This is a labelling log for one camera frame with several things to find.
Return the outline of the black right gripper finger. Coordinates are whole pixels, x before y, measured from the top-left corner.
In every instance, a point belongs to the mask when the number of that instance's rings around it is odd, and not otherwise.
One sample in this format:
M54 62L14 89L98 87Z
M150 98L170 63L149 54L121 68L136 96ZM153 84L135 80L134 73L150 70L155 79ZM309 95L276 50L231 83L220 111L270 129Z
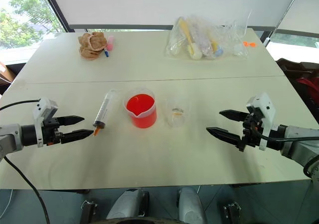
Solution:
M242 140L239 135L230 133L229 131L218 127L207 127L206 130L217 139L227 142L242 149Z
M219 114L233 121L244 121L245 118L249 115L246 112L240 112L235 110L223 110L220 111Z

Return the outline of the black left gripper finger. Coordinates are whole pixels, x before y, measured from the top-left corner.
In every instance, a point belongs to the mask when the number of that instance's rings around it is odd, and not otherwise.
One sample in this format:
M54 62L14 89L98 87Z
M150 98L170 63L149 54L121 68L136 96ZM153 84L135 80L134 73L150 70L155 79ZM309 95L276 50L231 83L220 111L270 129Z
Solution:
M69 125L77 124L83 120L84 120L83 117L80 117L77 115L68 115L68 116L58 117L58 122L60 126L69 126Z
M65 144L65 143L82 140L92 135L93 132L94 132L93 130L89 130L89 129L80 129L70 133L65 133L61 135L60 143Z

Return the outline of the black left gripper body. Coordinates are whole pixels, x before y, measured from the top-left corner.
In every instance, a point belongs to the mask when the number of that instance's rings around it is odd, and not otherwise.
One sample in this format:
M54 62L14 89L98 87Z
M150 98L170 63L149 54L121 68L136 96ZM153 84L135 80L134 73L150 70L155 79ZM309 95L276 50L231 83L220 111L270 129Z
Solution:
M58 118L51 118L42 122L43 143L47 146L60 143L61 133L59 132L60 122Z

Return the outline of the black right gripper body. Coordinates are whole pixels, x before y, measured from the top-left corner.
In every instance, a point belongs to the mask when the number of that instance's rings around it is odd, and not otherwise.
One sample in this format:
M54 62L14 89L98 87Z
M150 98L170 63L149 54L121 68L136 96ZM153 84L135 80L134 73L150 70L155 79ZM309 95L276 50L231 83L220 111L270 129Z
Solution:
M244 151L246 146L256 147L260 145L261 138L257 133L259 133L260 121L252 113L242 113L240 116L240 121L243 122L243 136L240 138L239 144L236 147L240 151Z

